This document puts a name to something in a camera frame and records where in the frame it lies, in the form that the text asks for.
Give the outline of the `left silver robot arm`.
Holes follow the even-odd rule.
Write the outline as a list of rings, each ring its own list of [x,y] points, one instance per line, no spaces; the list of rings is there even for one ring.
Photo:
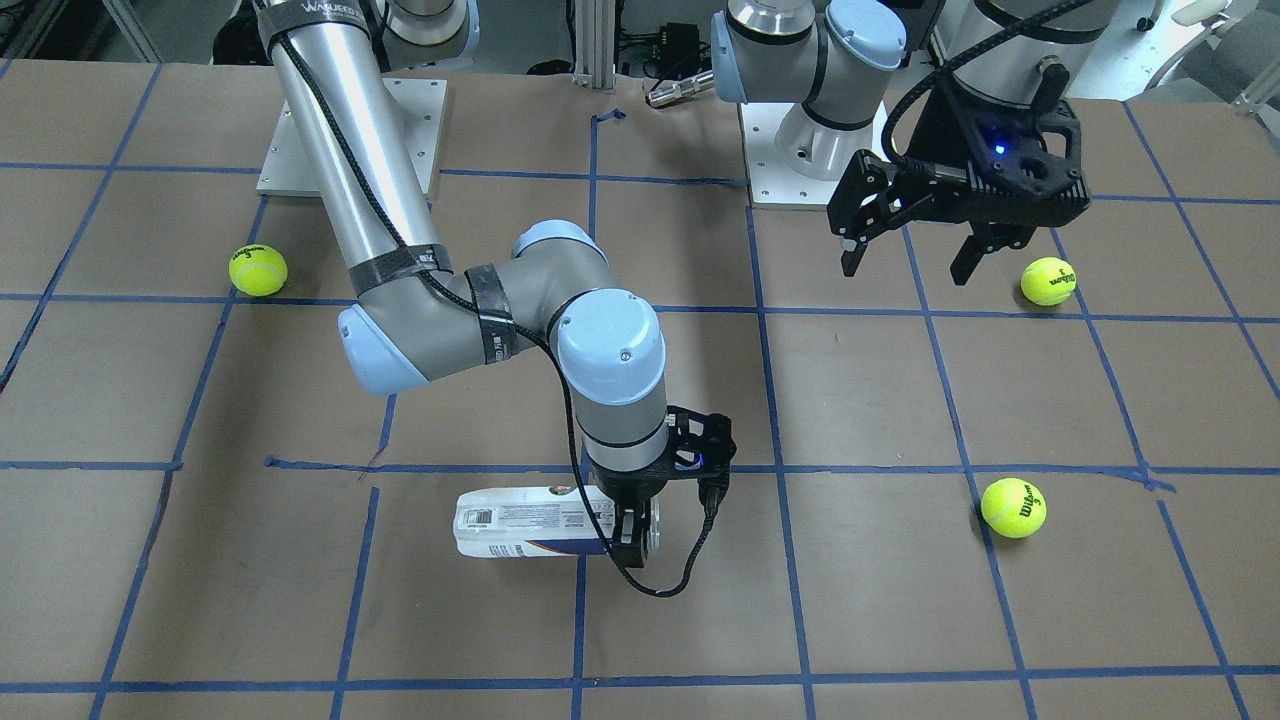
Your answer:
[[[833,181],[826,205],[855,275],[873,238],[911,222],[966,223],[950,273],[1023,249],[1089,205],[1082,127],[1065,99],[1116,12],[1114,1],[969,1],[943,55],[873,122],[908,54],[908,28],[879,1],[730,1],[713,19],[716,91],[783,102],[780,149]]]

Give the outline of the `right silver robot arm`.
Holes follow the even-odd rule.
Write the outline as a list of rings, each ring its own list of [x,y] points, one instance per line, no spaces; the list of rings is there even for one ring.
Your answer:
[[[539,348],[559,377],[570,451],[588,451],[611,503],[604,530],[577,487],[596,550],[621,571],[640,568],[657,496],[680,477],[698,482],[708,536],[730,487],[730,419],[668,405],[657,311],[618,286],[594,240],[572,222],[540,222],[508,261],[458,273],[438,237],[384,72],[398,51],[413,64],[467,51],[474,4],[256,1],[253,10],[357,297],[338,327],[362,386],[397,395]]]

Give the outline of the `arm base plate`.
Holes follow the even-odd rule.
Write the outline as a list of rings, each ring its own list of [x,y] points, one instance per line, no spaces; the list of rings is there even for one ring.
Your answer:
[[[433,196],[442,122],[445,114],[445,79],[385,78],[396,126],[403,136],[422,193]],[[264,158],[256,190],[260,195],[316,199],[317,182],[305,155],[297,123],[285,104]]]
[[[820,210],[856,150],[884,158],[884,102],[877,104],[870,124],[854,131],[822,126],[797,102],[741,104],[739,114],[751,205],[758,209]]]

